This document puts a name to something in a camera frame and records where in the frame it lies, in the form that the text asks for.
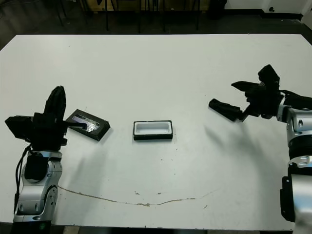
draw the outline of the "dark floor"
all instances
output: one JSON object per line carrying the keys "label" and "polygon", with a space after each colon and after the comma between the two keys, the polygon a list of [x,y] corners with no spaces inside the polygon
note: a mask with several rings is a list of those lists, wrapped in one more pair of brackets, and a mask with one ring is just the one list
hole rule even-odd
{"label": "dark floor", "polygon": [[[15,35],[23,34],[138,34],[138,14],[109,12],[109,31],[105,28],[105,14],[84,13],[77,2],[64,0],[67,18],[61,14],[61,25],[51,0],[6,0],[0,4],[0,49]],[[166,12],[166,30],[163,31],[163,13],[142,14],[142,34],[245,34],[276,33],[302,34],[312,43],[312,30],[296,19],[262,19],[259,15],[224,15],[221,19],[199,17],[196,30],[196,12]]]}

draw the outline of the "chair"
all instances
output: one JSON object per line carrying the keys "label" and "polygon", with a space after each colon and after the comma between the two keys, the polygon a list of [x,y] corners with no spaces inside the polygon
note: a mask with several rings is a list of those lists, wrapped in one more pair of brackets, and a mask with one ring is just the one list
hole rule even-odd
{"label": "chair", "polygon": [[[116,0],[117,5],[117,11],[119,11],[119,2],[120,0]],[[150,0],[147,0],[148,2],[148,10],[150,11]],[[141,12],[142,12],[142,0],[139,0],[139,20],[138,20],[138,33],[141,33]]]}
{"label": "chair", "polygon": [[[196,1],[198,2],[197,4],[197,18],[196,18],[196,30],[198,30],[199,28],[199,15],[200,15],[200,0],[194,0],[193,5],[192,5],[192,11],[195,8],[195,3]],[[164,25],[163,25],[163,30],[165,31],[165,0],[162,1],[163,2],[163,11],[164,11]],[[186,8],[186,0],[184,0],[183,3],[183,10],[185,10]]]}

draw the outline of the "black cable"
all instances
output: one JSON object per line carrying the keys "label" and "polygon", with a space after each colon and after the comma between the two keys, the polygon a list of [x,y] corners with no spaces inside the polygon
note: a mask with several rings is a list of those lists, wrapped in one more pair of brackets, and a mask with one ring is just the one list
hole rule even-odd
{"label": "black cable", "polygon": [[21,158],[16,166],[16,170],[15,170],[15,181],[16,181],[16,193],[15,193],[15,197],[14,197],[14,210],[16,209],[16,206],[18,204],[19,201],[19,196],[20,196],[20,176],[21,176],[21,169],[22,169],[22,164],[23,164],[23,159],[25,157],[25,155],[27,154],[28,151],[31,151],[31,145],[27,146],[24,149],[23,154],[21,155]]}

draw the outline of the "black cylinder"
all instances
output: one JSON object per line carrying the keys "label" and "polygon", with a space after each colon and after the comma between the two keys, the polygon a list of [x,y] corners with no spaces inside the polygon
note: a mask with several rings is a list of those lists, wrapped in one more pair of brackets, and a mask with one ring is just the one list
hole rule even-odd
{"label": "black cylinder", "polygon": [[289,158],[312,156],[312,136],[298,136],[289,142]]}

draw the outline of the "white wall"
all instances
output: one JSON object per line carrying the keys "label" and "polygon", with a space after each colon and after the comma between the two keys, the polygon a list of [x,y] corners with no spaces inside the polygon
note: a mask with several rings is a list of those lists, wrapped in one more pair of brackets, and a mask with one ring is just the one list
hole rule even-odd
{"label": "white wall", "polygon": [[273,7],[275,13],[301,13],[308,0],[266,0],[263,3],[264,12]]}
{"label": "white wall", "polygon": [[312,0],[228,0],[225,9],[262,9],[269,12],[273,7],[276,13],[302,13]]}

